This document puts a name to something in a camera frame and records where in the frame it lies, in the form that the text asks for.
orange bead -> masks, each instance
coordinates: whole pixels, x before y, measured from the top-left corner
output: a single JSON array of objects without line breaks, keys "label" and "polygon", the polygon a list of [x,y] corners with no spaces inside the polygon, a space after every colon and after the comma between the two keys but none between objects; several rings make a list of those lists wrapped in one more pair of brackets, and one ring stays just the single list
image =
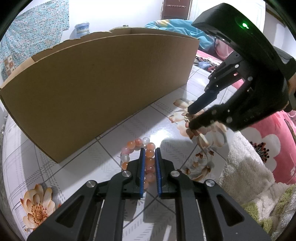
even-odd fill
[{"label": "orange bead", "polygon": [[154,145],[154,143],[152,143],[152,142],[148,143],[148,144],[147,144],[147,149],[149,149],[149,150],[154,150],[154,149],[155,149],[155,145]]},{"label": "orange bead", "polygon": [[152,183],[156,180],[156,176],[153,174],[153,173],[148,173],[146,176],[145,176],[145,181],[149,182],[149,183]]},{"label": "orange bead", "polygon": [[143,144],[143,141],[142,141],[141,138],[137,138],[137,139],[135,139],[135,145],[136,145],[136,146],[142,146],[142,144]]},{"label": "orange bead", "polygon": [[144,189],[147,189],[149,187],[149,182],[144,180]]},{"label": "orange bead", "polygon": [[136,146],[134,141],[129,141],[126,146],[128,147],[128,149],[133,150]]},{"label": "orange bead", "polygon": [[146,173],[155,173],[155,167],[154,166],[146,166],[145,171],[146,171]]},{"label": "orange bead", "polygon": [[155,163],[155,160],[153,157],[146,157],[146,159],[145,159],[146,166],[153,166],[154,163]]},{"label": "orange bead", "polygon": [[128,167],[128,162],[124,162],[121,164],[121,168],[125,171]]},{"label": "orange bead", "polygon": [[146,150],[146,157],[153,157],[154,151],[153,150]]}]

white bead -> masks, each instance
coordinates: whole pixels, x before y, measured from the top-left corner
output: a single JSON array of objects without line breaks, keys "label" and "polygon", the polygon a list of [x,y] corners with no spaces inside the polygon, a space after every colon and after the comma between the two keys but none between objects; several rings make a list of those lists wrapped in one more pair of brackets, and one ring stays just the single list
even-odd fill
[{"label": "white bead", "polygon": [[142,141],[143,141],[143,145],[147,145],[150,142],[150,139],[148,137],[144,137]]},{"label": "white bead", "polygon": [[122,162],[127,162],[129,160],[130,160],[129,155],[127,155],[127,154],[121,154],[121,161]]}]

flower pattern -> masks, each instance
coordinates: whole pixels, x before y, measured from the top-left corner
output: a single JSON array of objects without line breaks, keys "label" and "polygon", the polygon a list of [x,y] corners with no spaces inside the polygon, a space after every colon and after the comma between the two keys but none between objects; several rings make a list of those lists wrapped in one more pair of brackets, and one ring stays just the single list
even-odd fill
[{"label": "flower pattern", "polygon": [[189,159],[184,167],[183,172],[190,177],[190,179],[197,182],[204,182],[206,179],[216,180],[214,175],[211,175],[211,169],[215,167],[212,159],[214,152],[210,148],[201,149],[195,155],[196,158]]},{"label": "flower pattern", "polygon": [[281,150],[281,142],[279,138],[275,134],[269,134],[262,138],[260,132],[253,127],[247,127],[246,129],[242,130],[241,133],[249,142],[252,143],[254,149],[261,157],[264,165],[269,170],[274,171],[276,168],[276,160],[274,157],[276,157]]},{"label": "flower pattern", "polygon": [[47,188],[44,193],[40,184],[36,184],[34,189],[28,190],[20,201],[27,214],[23,217],[27,229],[35,230],[55,211],[52,189]]},{"label": "flower pattern", "polygon": [[190,139],[196,136],[197,143],[203,148],[207,148],[211,145],[222,147],[226,143],[225,133],[227,131],[223,124],[216,121],[210,126],[203,126],[197,130],[189,129],[189,121],[205,112],[205,110],[201,110],[194,115],[189,114],[187,108],[193,102],[194,101],[189,101],[187,99],[177,99],[174,105],[179,107],[180,110],[175,111],[173,115],[169,117],[170,121],[172,123],[177,123],[177,128],[182,136],[189,137]]}]

pink bead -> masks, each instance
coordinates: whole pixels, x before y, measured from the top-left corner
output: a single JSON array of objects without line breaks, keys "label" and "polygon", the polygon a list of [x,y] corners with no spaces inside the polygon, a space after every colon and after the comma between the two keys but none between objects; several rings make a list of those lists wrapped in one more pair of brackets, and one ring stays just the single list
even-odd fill
[{"label": "pink bead", "polygon": [[146,157],[145,164],[146,166],[153,166],[155,163],[155,160],[153,157]]},{"label": "pink bead", "polygon": [[146,150],[146,157],[153,157],[154,151],[153,150]]},{"label": "pink bead", "polygon": [[148,144],[147,144],[147,149],[149,149],[149,150],[154,150],[154,149],[155,149],[155,145],[154,145],[154,143],[152,143],[152,142],[148,143]]},{"label": "pink bead", "polygon": [[121,149],[121,153],[122,154],[129,154],[130,153],[130,149],[128,148],[128,147],[122,147],[122,149]]},{"label": "pink bead", "polygon": [[144,180],[144,189],[147,189],[149,187],[149,182]]},{"label": "pink bead", "polygon": [[148,173],[146,176],[146,181],[148,181],[149,183],[152,183],[156,180],[156,177],[153,173]]},{"label": "pink bead", "polygon": [[136,145],[136,146],[142,146],[142,144],[143,144],[143,141],[142,141],[141,138],[137,138],[137,139],[135,139],[135,145]]},{"label": "pink bead", "polygon": [[128,167],[128,162],[124,162],[124,163],[121,164],[121,168],[122,168],[123,170],[126,170],[127,167]]},{"label": "pink bead", "polygon": [[154,166],[146,166],[145,171],[146,171],[146,173],[155,173],[155,167]]},{"label": "pink bead", "polygon": [[126,146],[128,147],[128,149],[133,150],[136,146],[134,141],[129,141]]}]

patterned fabric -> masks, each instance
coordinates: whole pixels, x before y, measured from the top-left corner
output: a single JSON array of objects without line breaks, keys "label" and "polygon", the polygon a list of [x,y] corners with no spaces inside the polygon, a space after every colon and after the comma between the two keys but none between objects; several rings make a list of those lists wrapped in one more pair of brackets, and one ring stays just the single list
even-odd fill
[{"label": "patterned fabric", "polygon": [[216,67],[218,67],[221,63],[221,60],[200,50],[197,51],[194,59],[194,65],[196,67],[204,69],[205,71],[210,73],[212,73],[216,69]]},{"label": "patterned fabric", "polygon": [[[197,51],[196,56],[196,58],[203,59],[207,63],[214,63],[217,66],[222,62],[201,51]],[[212,72],[214,67],[211,65],[205,70]],[[232,86],[238,89],[243,83],[244,81],[240,79]],[[296,183],[295,116],[296,112],[286,113],[282,110],[241,131],[243,136],[253,145],[264,165],[272,171],[277,183]]]},{"label": "patterned fabric", "polygon": [[[0,42],[3,80],[28,57],[58,44],[69,28],[69,0],[52,0],[17,16]],[[10,69],[5,60],[12,57]]]}]

